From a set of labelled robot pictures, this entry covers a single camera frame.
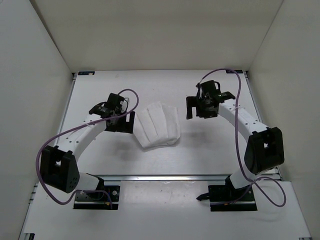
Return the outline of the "white skirt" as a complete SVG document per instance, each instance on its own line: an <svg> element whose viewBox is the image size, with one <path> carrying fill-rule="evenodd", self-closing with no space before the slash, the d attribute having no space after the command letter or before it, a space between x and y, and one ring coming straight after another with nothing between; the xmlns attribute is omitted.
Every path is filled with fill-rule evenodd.
<svg viewBox="0 0 320 240"><path fill-rule="evenodd" d="M174 145L181 137L178 108L151 103L135 114L133 135L144 149Z"/></svg>

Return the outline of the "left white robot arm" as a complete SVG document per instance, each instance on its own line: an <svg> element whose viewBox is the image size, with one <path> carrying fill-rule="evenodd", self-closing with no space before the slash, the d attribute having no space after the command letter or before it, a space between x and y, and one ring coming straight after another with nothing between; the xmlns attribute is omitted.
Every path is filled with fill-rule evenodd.
<svg viewBox="0 0 320 240"><path fill-rule="evenodd" d="M65 193L87 192L93 199L104 195L103 179L79 171L77 162L84 150L104 131L133 133L135 112L129 111L129 98L111 93L107 101L92 107L83 127L72 130L55 146L41 153L39 173L44 184Z"/></svg>

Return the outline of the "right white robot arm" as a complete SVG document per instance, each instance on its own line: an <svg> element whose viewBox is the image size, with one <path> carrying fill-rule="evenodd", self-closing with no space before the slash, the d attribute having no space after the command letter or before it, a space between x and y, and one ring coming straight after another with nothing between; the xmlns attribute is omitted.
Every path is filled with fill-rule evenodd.
<svg viewBox="0 0 320 240"><path fill-rule="evenodd" d="M229 91L221 92L214 80L197 84L197 94L186 97L186 118L196 116L209 119L221 116L232 124L247 143L241 168L226 179L224 195L236 200L242 188L248 186L260 174L285 161L283 134L278 127L270 128L251 116L236 104L236 97Z"/></svg>

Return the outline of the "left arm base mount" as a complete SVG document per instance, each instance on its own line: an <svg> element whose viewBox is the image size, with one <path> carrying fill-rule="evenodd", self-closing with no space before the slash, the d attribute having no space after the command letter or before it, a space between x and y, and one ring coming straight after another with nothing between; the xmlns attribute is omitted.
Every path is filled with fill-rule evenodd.
<svg viewBox="0 0 320 240"><path fill-rule="evenodd" d="M108 182L102 178L97 185L98 192L77 193L73 209L75 210L111 210L119 208L120 190L119 182Z"/></svg>

